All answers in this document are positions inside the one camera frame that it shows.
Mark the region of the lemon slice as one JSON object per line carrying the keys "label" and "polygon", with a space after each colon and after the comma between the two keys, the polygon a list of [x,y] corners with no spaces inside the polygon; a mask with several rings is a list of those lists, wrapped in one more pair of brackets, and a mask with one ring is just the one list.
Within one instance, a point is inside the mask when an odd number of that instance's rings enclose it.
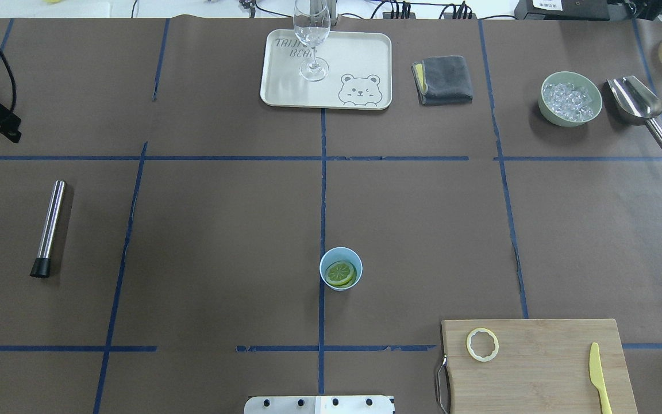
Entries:
{"label": "lemon slice", "polygon": [[336,261],[324,271],[324,281],[329,286],[346,289],[357,280],[357,270],[352,262]]}

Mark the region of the metal muddler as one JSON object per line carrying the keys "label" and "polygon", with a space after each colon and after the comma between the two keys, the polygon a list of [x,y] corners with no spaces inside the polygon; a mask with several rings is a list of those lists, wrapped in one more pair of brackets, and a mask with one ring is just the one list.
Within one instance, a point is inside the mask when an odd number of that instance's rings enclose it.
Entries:
{"label": "metal muddler", "polygon": [[53,184],[52,194],[48,202],[47,215],[40,236],[39,251],[30,270],[30,277],[48,278],[52,264],[53,238],[59,220],[59,214],[65,196],[66,181],[57,180]]}

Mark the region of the light blue cup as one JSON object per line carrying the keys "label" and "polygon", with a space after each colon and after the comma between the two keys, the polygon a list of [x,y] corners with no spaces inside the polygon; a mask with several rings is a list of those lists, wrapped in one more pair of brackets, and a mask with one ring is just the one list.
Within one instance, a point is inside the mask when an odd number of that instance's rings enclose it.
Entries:
{"label": "light blue cup", "polygon": [[341,292],[351,289],[363,276],[363,263],[349,247],[333,247],[320,261],[320,280],[328,288]]}

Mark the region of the cream serving tray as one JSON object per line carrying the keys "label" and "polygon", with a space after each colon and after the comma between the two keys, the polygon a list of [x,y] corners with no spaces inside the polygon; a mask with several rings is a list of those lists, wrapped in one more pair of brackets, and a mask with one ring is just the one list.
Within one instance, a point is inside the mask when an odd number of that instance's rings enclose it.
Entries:
{"label": "cream serving tray", "polygon": [[270,106],[383,110],[393,99],[392,42],[379,32],[332,31],[317,52],[326,60],[326,78],[301,75],[310,51],[291,29],[266,37],[260,98]]}

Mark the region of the clear wine glass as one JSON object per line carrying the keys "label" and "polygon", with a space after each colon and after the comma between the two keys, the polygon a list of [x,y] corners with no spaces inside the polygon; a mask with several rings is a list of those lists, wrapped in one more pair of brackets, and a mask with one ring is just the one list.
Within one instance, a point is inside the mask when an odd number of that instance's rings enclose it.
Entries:
{"label": "clear wine glass", "polygon": [[316,49],[328,38],[331,26],[328,1],[296,1],[292,16],[294,32],[309,55],[299,66],[302,78],[322,81],[329,73],[329,64],[316,56]]}

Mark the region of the green bowl of ice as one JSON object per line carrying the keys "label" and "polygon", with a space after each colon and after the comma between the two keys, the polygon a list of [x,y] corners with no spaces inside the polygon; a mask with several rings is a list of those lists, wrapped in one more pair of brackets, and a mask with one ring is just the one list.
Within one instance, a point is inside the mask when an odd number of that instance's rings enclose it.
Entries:
{"label": "green bowl of ice", "polygon": [[602,111],[603,99],[585,76],[559,71],[549,74],[540,87],[538,108],[550,123],[575,128],[593,121]]}

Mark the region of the wooden cutting board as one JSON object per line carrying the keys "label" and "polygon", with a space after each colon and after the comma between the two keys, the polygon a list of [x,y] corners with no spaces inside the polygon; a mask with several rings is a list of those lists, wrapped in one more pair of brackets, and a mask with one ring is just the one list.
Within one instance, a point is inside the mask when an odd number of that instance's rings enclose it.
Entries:
{"label": "wooden cutting board", "polygon": [[637,406],[617,322],[443,320],[452,413],[601,413],[588,371],[597,342],[613,413]]}

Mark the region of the yellow plastic knife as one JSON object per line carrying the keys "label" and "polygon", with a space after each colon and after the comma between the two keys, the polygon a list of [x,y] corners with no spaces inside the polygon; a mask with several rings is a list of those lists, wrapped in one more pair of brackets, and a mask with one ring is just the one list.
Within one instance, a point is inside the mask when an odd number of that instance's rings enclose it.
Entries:
{"label": "yellow plastic knife", "polygon": [[588,371],[592,385],[596,388],[599,396],[599,404],[602,413],[612,413],[609,394],[605,385],[605,378],[601,364],[600,348],[597,342],[590,345],[588,357]]}

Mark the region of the metal ice scoop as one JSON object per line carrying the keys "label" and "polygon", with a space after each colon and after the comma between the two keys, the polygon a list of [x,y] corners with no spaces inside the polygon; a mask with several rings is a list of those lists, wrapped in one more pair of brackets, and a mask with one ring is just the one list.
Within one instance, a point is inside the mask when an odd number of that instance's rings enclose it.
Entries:
{"label": "metal ice scoop", "polygon": [[662,150],[662,101],[634,75],[607,79],[618,112],[630,125],[644,125]]}

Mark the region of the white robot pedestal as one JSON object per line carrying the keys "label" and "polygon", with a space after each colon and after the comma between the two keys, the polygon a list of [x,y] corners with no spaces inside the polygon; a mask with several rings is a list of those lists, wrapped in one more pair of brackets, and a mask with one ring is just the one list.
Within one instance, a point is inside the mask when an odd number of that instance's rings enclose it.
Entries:
{"label": "white robot pedestal", "polygon": [[254,396],[244,413],[394,413],[393,396]]}

